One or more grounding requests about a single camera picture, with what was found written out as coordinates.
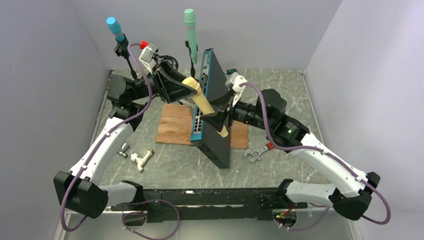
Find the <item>gray wall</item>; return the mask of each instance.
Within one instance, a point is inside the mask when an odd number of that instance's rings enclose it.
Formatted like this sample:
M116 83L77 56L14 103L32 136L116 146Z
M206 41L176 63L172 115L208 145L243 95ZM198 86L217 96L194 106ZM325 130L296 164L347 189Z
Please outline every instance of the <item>gray wall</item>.
M149 41L190 66L184 10L197 18L200 52L214 48L223 68L306 69L342 0L72 0L102 58L126 68L106 18L116 17L131 43Z
M70 1L2 1L0 239L52 239L53 186L88 149L108 70Z
M389 224L364 238L423 239L424 3L344 0L306 70L325 143L381 176ZM374 196L366 213L385 216Z

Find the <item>floor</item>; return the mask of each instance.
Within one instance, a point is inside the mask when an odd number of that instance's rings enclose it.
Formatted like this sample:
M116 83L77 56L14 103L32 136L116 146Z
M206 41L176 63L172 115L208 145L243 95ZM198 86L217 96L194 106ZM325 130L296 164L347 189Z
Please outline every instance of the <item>floor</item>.
M286 113L306 125L318 138L319 131L308 99L307 90L299 70L239 69L249 82L262 89L274 88L287 101ZM188 70L181 73L189 76ZM127 70L117 70L112 74L131 77ZM257 94L246 88L242 101L254 104ZM101 185L116 184L122 180L139 183L147 189L167 188L252 188L277 187L283 179L293 179L304 183L325 184L328 180L307 163L277 149L265 152L262 161L249 162L244 158L244 149L232 149L230 168L218 169L196 147L156 143L164 103L155 98L144 114L143 121L127 143L128 153L146 153L154 149L155 154L139 172L135 163L116 155L105 171ZM101 130L112 105L106 101L98 129ZM249 126L249 148L257 149L268 141L265 131Z

